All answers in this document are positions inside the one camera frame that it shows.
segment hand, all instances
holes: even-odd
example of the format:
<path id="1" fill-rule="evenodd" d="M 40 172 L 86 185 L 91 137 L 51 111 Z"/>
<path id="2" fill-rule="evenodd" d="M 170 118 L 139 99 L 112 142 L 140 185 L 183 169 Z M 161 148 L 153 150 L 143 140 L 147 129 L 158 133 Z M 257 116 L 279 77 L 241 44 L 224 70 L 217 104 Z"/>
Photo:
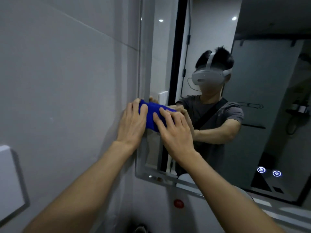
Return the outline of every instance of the hand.
<path id="1" fill-rule="evenodd" d="M 174 160 L 182 165 L 187 162 L 189 156 L 196 153 L 193 148 L 190 128 L 180 112 L 165 111 L 160 108 L 160 113 L 165 118 L 167 128 L 165 128 L 157 113 L 153 113 L 153 120 L 158 126 L 167 151 Z"/>
<path id="2" fill-rule="evenodd" d="M 119 123 L 117 141 L 122 142 L 134 152 L 139 146 L 146 129 L 148 106 L 143 104 L 138 113 L 140 99 L 127 104 Z"/>
<path id="3" fill-rule="evenodd" d="M 188 111 L 186 109 L 184 109 L 184 106 L 181 104 L 177 104 L 177 105 L 170 105 L 169 108 L 176 110 L 178 112 L 180 112 L 183 116 L 185 116 L 186 122 L 190 128 L 191 131 L 191 135 L 192 135 L 192 139 L 194 139 L 194 127 L 192 125 L 192 121 L 191 118 L 188 114 Z"/>
<path id="4" fill-rule="evenodd" d="M 153 103 L 156 103 L 156 104 L 158 104 L 158 103 L 159 103 L 159 102 L 158 102 L 158 100 L 153 99 L 153 97 L 152 97 L 152 96 L 150 96 L 150 97 L 149 97 L 149 102 L 153 102 Z"/>

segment vr headset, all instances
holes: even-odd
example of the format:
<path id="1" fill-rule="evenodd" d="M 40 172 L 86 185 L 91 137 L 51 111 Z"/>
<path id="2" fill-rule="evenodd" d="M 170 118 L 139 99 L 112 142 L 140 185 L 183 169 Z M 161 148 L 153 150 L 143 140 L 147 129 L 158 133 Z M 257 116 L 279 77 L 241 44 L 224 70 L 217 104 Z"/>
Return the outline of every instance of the vr headset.
<path id="1" fill-rule="evenodd" d="M 192 74 L 192 82 L 194 85 L 202 85 L 209 83 L 211 85 L 220 85 L 224 83 L 225 77 L 232 72 L 232 68 L 228 70 L 220 70 L 211 68 L 215 52 L 210 54 L 205 68 L 198 69 Z"/>

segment forearm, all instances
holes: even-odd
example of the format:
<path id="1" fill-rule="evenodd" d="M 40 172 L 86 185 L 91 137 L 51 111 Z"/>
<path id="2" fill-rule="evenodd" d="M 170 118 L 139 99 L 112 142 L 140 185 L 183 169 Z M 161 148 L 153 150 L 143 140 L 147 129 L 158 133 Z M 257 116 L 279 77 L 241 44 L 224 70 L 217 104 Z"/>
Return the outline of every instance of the forearm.
<path id="1" fill-rule="evenodd" d="M 284 233 L 254 202 L 216 173 L 195 153 L 183 163 L 219 223 L 230 233 Z"/>
<path id="2" fill-rule="evenodd" d="M 88 232 L 132 152 L 129 147 L 114 142 L 96 163 L 33 219 L 24 232 Z"/>
<path id="3" fill-rule="evenodd" d="M 193 141 L 200 141 L 209 144 L 225 144 L 232 141 L 234 136 L 224 129 L 206 129 L 206 130 L 194 130 Z"/>

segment gray t-shirt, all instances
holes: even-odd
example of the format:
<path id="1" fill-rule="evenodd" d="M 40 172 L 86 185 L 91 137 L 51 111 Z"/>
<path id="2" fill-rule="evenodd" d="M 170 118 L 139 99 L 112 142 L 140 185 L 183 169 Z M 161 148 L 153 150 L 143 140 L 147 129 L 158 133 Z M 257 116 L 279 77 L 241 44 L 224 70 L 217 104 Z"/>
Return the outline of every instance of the gray t-shirt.
<path id="1" fill-rule="evenodd" d="M 194 125 L 215 103 L 203 104 L 200 95 L 187 96 L 181 98 L 176 104 L 182 104 L 188 111 L 189 117 Z M 243 111 L 238 103 L 227 102 L 221 107 L 201 128 L 200 130 L 218 128 L 227 119 L 234 119 L 242 123 L 244 118 Z M 204 142 L 193 142 L 194 148 L 199 152 L 208 164 L 217 172 L 222 165 L 225 145 L 209 144 Z"/>

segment illuminated icon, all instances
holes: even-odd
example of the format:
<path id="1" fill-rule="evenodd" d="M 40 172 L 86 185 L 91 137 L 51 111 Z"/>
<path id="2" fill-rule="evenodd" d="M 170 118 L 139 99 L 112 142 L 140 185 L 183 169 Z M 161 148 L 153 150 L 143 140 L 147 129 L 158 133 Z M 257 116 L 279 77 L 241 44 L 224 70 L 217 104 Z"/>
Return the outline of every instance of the illuminated icon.
<path id="1" fill-rule="evenodd" d="M 264 173 L 266 171 L 266 169 L 264 167 L 258 167 L 257 168 L 257 172 L 259 173 Z"/>
<path id="2" fill-rule="evenodd" d="M 272 174 L 276 177 L 282 176 L 282 173 L 278 170 L 273 171 Z"/>

